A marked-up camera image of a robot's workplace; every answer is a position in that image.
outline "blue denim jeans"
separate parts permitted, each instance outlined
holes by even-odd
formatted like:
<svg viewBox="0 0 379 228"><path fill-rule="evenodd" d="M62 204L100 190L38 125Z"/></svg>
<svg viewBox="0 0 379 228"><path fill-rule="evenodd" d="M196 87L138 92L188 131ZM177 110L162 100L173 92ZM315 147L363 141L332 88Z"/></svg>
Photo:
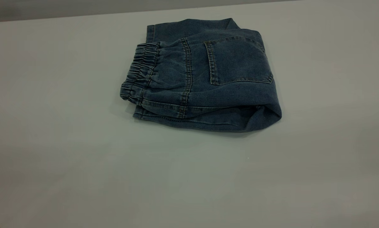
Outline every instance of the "blue denim jeans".
<svg viewBox="0 0 379 228"><path fill-rule="evenodd" d="M148 26L120 96L133 117L172 127L245 132L281 118L261 35L233 19Z"/></svg>

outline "white table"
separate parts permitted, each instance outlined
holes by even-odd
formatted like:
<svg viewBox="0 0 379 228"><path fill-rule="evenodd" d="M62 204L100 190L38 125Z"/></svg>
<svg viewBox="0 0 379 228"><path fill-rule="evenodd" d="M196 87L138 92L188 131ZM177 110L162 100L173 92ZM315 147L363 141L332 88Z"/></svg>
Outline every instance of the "white table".
<svg viewBox="0 0 379 228"><path fill-rule="evenodd" d="M146 26L228 17L261 32L282 120L134 120ZM0 23L0 227L379 228L379 0Z"/></svg>

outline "gray background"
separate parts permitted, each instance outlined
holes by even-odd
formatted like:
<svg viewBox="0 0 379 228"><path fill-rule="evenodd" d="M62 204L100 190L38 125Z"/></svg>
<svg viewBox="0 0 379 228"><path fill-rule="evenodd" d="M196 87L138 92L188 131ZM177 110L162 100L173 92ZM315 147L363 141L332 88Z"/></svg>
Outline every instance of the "gray background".
<svg viewBox="0 0 379 228"><path fill-rule="evenodd" d="M281 121L135 120L146 26L228 17L263 36ZM379 228L379 0L0 23L0 227Z"/></svg>
<svg viewBox="0 0 379 228"><path fill-rule="evenodd" d="M0 0L0 21L277 1L281 0Z"/></svg>

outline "elastic waistband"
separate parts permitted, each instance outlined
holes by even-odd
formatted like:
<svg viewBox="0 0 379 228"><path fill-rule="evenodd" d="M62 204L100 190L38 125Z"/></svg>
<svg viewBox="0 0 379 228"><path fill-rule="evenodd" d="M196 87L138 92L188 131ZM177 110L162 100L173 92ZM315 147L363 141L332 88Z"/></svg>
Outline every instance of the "elastic waistband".
<svg viewBox="0 0 379 228"><path fill-rule="evenodd" d="M159 55L158 43L142 43L136 48L136 54L120 88L120 97L140 105L143 92L148 87Z"/></svg>

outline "back pocket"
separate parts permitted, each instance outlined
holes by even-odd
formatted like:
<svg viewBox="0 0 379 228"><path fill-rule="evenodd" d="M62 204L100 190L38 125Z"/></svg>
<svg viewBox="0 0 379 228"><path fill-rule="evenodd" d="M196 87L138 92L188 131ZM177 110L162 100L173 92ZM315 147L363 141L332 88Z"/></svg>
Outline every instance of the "back pocket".
<svg viewBox="0 0 379 228"><path fill-rule="evenodd" d="M211 84L231 82L272 83L272 73L263 46L242 36L205 42Z"/></svg>

